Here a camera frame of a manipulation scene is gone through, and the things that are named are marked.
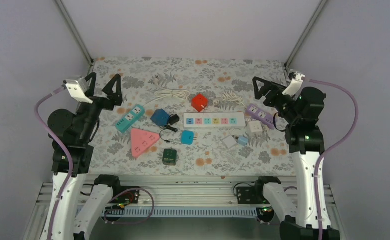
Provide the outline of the floral table cloth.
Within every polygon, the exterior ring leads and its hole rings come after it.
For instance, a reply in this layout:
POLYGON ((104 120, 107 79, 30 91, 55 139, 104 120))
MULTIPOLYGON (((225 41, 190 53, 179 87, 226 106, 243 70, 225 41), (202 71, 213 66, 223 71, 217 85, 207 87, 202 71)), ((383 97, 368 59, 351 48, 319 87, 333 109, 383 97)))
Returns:
POLYGON ((163 131, 159 140, 138 158, 131 155, 130 133, 116 130, 116 122, 136 104, 145 109, 134 127, 159 133, 150 120, 157 109, 182 117, 192 113, 191 99, 203 94, 208 99, 207 112, 241 112, 249 104, 262 106, 254 98, 252 79, 259 77, 278 84, 285 83, 281 62, 270 60, 214 60, 190 58, 100 57, 93 71, 97 74, 95 95, 115 75, 121 76, 123 103, 100 115, 100 128, 92 145, 91 174, 150 176, 294 176, 292 156, 278 120, 277 130, 263 126, 263 133, 249 136, 242 129, 193 129, 196 140, 181 144, 183 123, 175 124, 178 132, 163 131), (227 136, 248 138, 246 146, 227 149, 221 142, 227 136), (175 149, 175 166, 163 165, 164 149, 175 149))

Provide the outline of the purple power strip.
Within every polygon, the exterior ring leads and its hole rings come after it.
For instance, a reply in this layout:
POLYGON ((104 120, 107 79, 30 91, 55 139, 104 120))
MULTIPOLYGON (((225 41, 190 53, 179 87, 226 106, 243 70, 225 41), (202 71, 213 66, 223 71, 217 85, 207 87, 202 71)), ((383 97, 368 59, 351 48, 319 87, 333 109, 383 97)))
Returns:
POLYGON ((246 107, 245 113, 255 120, 260 121, 264 125, 268 126, 271 130, 275 129, 275 123, 273 121, 273 115, 260 109, 254 104, 249 104, 246 107))

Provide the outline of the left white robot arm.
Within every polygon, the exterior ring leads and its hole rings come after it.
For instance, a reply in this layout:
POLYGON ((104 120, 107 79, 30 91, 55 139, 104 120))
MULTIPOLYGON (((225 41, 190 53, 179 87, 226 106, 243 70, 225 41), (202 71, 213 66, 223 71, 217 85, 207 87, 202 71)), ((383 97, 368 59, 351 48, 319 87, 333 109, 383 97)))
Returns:
POLYGON ((122 189, 118 178, 101 177, 94 192, 81 212, 77 212, 77 202, 83 183, 88 175, 93 154, 91 141, 100 123, 102 111, 112 111, 123 102, 121 77, 115 74, 104 86, 103 97, 94 95, 96 73, 86 77, 66 79, 55 90, 58 94, 67 91, 78 102, 75 112, 58 109, 48 120, 42 122, 43 128, 52 139, 52 195, 46 222, 40 238, 43 240, 84 240, 108 202, 121 198, 122 189))

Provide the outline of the white cube adapter with tiger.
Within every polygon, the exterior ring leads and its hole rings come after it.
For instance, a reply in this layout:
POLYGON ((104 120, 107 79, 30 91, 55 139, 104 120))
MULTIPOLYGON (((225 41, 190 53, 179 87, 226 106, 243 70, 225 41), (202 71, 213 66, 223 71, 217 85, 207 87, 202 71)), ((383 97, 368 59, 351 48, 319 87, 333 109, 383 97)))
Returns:
POLYGON ((262 124, 258 120, 250 121, 246 125, 247 133, 251 136, 260 135, 263 133, 262 124))

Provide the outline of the white flat charger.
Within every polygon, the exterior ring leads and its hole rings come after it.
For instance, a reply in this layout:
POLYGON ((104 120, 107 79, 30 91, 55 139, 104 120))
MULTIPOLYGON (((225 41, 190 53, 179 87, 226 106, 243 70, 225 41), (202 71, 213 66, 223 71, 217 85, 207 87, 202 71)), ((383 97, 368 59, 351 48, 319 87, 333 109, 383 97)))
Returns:
POLYGON ((227 136, 225 137, 224 139, 222 139, 221 141, 223 143, 223 145, 227 148, 227 149, 231 149, 232 147, 238 145, 236 139, 233 137, 233 136, 227 136))

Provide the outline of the pink triangular power strip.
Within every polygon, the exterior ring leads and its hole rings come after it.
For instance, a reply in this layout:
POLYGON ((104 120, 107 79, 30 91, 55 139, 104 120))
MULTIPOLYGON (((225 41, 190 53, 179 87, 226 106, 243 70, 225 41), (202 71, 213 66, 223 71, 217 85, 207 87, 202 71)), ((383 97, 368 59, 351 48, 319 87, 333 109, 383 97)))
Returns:
POLYGON ((145 150, 154 145, 160 136, 158 133, 132 128, 130 131, 131 155, 138 158, 145 150))

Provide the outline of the light blue plug adapter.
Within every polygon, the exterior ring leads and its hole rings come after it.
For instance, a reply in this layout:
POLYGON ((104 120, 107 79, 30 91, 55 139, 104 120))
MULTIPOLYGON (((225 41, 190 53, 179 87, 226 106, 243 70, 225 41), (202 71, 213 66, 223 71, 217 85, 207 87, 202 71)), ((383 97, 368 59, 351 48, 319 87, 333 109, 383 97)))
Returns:
POLYGON ((193 131, 184 130, 181 133, 180 142, 183 145, 191 145, 196 140, 196 136, 193 131))

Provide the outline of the white multicolour power strip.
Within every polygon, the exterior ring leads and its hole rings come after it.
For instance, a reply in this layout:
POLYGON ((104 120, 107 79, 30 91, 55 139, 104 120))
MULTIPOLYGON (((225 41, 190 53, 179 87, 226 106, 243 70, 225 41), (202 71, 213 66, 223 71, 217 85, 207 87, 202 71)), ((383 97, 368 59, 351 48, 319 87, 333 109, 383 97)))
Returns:
POLYGON ((242 112, 187 112, 183 113, 183 127, 185 129, 243 129, 246 127, 246 122, 242 112))

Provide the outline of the teal power strip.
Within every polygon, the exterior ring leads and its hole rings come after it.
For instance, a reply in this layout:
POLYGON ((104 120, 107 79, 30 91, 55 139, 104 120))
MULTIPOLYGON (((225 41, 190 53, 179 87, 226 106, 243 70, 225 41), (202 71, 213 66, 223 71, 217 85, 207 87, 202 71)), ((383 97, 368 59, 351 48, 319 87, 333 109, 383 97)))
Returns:
POLYGON ((129 129, 141 116, 145 113, 145 109, 137 104, 128 113, 126 113, 120 120, 115 124, 115 128, 118 132, 124 133, 129 129))

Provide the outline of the red cube socket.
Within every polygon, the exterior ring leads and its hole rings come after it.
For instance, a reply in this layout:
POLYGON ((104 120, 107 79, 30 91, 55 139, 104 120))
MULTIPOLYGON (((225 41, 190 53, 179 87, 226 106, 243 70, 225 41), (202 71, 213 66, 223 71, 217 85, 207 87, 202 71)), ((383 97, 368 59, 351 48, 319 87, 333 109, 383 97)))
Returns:
POLYGON ((203 94, 197 94, 191 99, 191 106, 197 111, 201 112, 206 109, 208 99, 203 94))

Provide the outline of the dark green cube adapter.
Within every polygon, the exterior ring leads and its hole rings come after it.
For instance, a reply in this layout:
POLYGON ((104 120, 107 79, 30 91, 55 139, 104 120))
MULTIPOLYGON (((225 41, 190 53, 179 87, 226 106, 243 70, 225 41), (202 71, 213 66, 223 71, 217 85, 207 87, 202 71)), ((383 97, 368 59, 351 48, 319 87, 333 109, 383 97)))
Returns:
POLYGON ((177 151, 172 148, 164 149, 162 155, 162 164, 166 166, 175 166, 177 161, 177 151))

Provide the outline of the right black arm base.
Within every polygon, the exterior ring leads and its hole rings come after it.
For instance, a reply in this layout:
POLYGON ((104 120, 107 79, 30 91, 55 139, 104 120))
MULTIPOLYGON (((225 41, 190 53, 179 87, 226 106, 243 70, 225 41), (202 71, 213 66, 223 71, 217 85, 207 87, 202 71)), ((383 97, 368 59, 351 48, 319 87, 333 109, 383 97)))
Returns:
POLYGON ((257 192, 255 187, 249 184, 238 185, 233 188, 233 192, 239 205, 259 205, 255 207, 256 220, 261 224, 271 225, 275 216, 274 210, 269 201, 257 192))

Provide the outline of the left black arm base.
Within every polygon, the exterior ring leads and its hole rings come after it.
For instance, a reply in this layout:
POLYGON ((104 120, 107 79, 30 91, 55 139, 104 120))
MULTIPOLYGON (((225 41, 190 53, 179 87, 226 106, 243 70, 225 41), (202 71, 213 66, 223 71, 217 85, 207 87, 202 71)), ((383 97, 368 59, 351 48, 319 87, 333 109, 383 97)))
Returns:
POLYGON ((102 211, 101 218, 106 221, 116 222, 123 215, 127 206, 135 206, 138 203, 139 190, 129 190, 114 198, 102 211))

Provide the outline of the dark blue cube socket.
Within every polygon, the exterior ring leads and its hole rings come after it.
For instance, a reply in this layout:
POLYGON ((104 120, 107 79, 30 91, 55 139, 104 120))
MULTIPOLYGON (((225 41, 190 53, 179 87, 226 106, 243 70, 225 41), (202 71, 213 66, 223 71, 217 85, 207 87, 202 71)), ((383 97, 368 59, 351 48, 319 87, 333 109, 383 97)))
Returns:
POLYGON ((170 115, 166 113, 163 109, 157 109, 154 111, 150 120, 158 127, 163 127, 167 125, 170 115))

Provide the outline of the pale blue small charger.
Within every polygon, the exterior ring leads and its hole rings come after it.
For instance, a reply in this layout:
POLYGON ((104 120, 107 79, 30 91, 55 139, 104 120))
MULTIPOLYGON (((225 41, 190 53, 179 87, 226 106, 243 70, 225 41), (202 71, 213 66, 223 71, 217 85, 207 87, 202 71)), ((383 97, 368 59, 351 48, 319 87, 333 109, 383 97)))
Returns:
POLYGON ((242 136, 242 135, 240 135, 240 136, 233 136, 233 138, 235 139, 235 141, 239 144, 239 145, 241 145, 241 146, 246 146, 247 145, 247 143, 248 143, 248 138, 246 138, 246 137, 244 137, 244 136, 242 136))

